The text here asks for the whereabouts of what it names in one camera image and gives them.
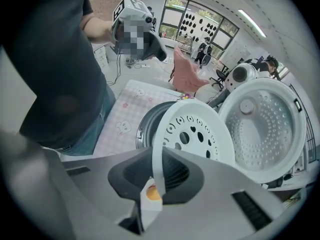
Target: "pink chair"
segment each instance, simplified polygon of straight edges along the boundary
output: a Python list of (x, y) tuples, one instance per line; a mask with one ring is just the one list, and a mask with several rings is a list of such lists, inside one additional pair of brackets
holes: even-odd
[(210, 83), (208, 80), (200, 79), (197, 76), (198, 65), (184, 58), (183, 53), (177, 46), (174, 48), (173, 57), (174, 68), (170, 80), (173, 77), (173, 86), (176, 90), (195, 93), (201, 86)]

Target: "ceiling light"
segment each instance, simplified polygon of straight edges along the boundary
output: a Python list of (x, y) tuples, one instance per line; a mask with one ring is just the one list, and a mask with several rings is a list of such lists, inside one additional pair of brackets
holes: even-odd
[(261, 34), (261, 36), (263, 36), (264, 38), (267, 37), (265, 35), (265, 33), (262, 32), (260, 27), (258, 27), (258, 25), (254, 22), (254, 20), (252, 18), (250, 18), (250, 16), (248, 14), (246, 14), (246, 12), (244, 10), (239, 9), (238, 11), (250, 21), (250, 23), (255, 27), (255, 29)]
[(186, 7), (183, 7), (183, 6), (180, 6), (180, 5), (176, 5), (176, 4), (173, 4), (172, 6), (178, 7), (178, 8), (181, 8), (181, 9), (186, 9)]
[(212, 19), (212, 18), (210, 18), (210, 17), (208, 17), (208, 16), (204, 16), (204, 17), (208, 18), (209, 20), (212, 20), (214, 23), (217, 23), (217, 24), (219, 25), (219, 23), (216, 22), (214, 19)]

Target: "pink tablecloth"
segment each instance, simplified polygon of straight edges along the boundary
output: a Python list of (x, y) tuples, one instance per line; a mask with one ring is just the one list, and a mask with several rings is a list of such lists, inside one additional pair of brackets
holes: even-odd
[(116, 100), (96, 143), (93, 157), (136, 149), (136, 135), (145, 114), (154, 106), (179, 99), (180, 93), (130, 80)]

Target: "desk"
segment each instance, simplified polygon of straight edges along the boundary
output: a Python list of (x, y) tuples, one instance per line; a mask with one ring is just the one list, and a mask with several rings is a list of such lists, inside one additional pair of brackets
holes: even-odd
[(180, 92), (130, 80), (114, 103), (93, 155), (67, 156), (62, 161), (75, 161), (112, 156), (136, 149), (136, 135), (145, 114), (156, 105), (180, 99)]

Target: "dark t-shirt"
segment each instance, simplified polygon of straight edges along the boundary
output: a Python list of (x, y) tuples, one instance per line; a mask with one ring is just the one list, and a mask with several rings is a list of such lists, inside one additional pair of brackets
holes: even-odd
[(20, 132), (45, 147), (68, 147), (99, 116), (106, 93), (105, 76), (80, 28), (82, 16), (93, 12), (90, 1), (16, 1), (21, 11), (16, 17), (6, 12), (12, 20), (2, 29), (3, 45), (37, 96)]

